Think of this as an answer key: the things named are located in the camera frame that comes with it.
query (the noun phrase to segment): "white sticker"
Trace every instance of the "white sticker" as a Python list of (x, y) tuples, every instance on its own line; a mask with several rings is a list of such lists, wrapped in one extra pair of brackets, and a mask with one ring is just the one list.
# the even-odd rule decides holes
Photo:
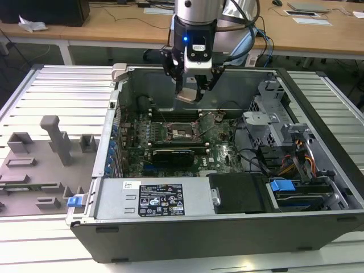
[(173, 206), (173, 207), (171, 207), (171, 209), (173, 211), (181, 211), (181, 210), (183, 210), (183, 207), (182, 206)]
[(12, 189), (6, 189), (7, 192), (27, 192), (29, 191), (28, 188), (12, 188)]
[(139, 189), (141, 181), (124, 181), (123, 189)]

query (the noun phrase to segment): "wooden desk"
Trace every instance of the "wooden desk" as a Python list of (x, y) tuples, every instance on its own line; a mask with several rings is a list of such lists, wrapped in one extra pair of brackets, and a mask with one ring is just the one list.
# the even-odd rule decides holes
[[(158, 49), (167, 44), (171, 15), (145, 14), (144, 9), (137, 6), (97, 6), (101, 5), (91, 5), (89, 18), (82, 27), (47, 26), (48, 30), (33, 33), (23, 30), (17, 24), (0, 23), (0, 28), (15, 43), (59, 46), (65, 65), (75, 64), (69, 46)], [(113, 16), (115, 19), (130, 19), (115, 22)], [(0, 34), (1, 42), (8, 41)]]
[[(261, 1), (260, 14), (266, 23), (267, 35), (274, 40), (275, 44), (273, 55), (364, 59), (364, 19), (347, 16), (338, 10), (332, 10), (326, 14), (327, 21), (332, 26), (298, 24), (293, 20), (293, 16), (286, 16), (284, 10), (292, 10), (287, 2), (302, 1), (282, 0), (282, 2), (283, 6), (277, 7), (271, 1)], [(348, 12), (364, 10), (364, 4), (360, 3), (317, 0), (305, 0), (304, 2), (319, 3), (328, 9), (343, 7)], [(263, 28), (261, 19), (258, 19), (257, 27)], [(247, 64), (254, 63), (254, 59), (261, 54), (262, 48), (264, 48), (264, 40), (257, 38)]]
[[(156, 27), (137, 19), (119, 20), (121, 18), (138, 18)], [(167, 44), (171, 19), (171, 15), (145, 14), (144, 9), (138, 8), (136, 5), (131, 7), (91, 7), (89, 20), (82, 27), (66, 27), (61, 33), (61, 38)]]
[[(275, 50), (273, 55), (321, 57), (336, 59), (364, 59), (364, 19), (346, 16), (338, 10), (333, 10), (328, 16), (332, 26), (314, 26), (297, 24), (292, 16), (285, 15), (284, 10), (291, 10), (287, 6), (288, 0), (283, 0), (283, 7), (276, 7), (271, 0), (260, 0), (261, 16), (266, 22), (267, 34), (273, 38)], [(334, 1), (305, 0), (304, 2), (319, 2), (329, 9), (343, 7), (347, 11), (363, 11), (364, 4)], [(83, 27), (48, 26), (49, 30), (29, 33), (16, 24), (2, 24), (1, 29), (14, 42), (56, 44), (60, 47), (66, 65), (74, 64), (69, 46), (98, 46), (121, 48), (150, 48), (158, 49), (167, 44), (168, 27), (171, 15), (145, 14), (144, 9), (130, 7), (96, 7), (92, 4), (89, 19)], [(258, 19), (257, 27), (262, 28), (262, 21)], [(7, 42), (0, 36), (0, 42)], [(263, 38), (257, 38), (253, 50), (250, 52), (247, 64), (255, 64), (254, 60), (264, 48)]]

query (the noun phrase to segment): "aluminum extrusion table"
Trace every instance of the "aluminum extrusion table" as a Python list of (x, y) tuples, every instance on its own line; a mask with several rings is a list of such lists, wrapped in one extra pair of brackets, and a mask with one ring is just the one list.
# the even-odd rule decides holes
[[(364, 172), (364, 117), (325, 76), (290, 72), (324, 122)], [(31, 70), (0, 111), (0, 158), (7, 155), (12, 132), (28, 131), (48, 139), (38, 124), (43, 115), (60, 117), (72, 139), (82, 133), (100, 137), (113, 90), (111, 67), (46, 65)], [(304, 122), (295, 107), (293, 112)], [(98, 264), (70, 231), (65, 215), (0, 218), (0, 272), (362, 272), (364, 232), (343, 235), (319, 251), (234, 257)]]

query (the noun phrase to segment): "power supply label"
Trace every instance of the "power supply label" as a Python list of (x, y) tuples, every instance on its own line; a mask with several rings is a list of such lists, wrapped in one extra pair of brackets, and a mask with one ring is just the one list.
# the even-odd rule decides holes
[(141, 217), (184, 215), (182, 185), (140, 185), (138, 214)]

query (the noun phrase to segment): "metal bracket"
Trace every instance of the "metal bracket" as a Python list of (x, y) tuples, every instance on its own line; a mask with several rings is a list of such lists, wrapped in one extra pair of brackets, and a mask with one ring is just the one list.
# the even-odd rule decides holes
[(128, 78), (126, 71), (127, 64), (114, 64), (111, 70), (111, 76), (114, 82), (122, 81)]
[(280, 132), (283, 136), (283, 143), (292, 143), (292, 134), (301, 134), (304, 138), (311, 134), (311, 130), (307, 124), (301, 123), (284, 124), (280, 129)]

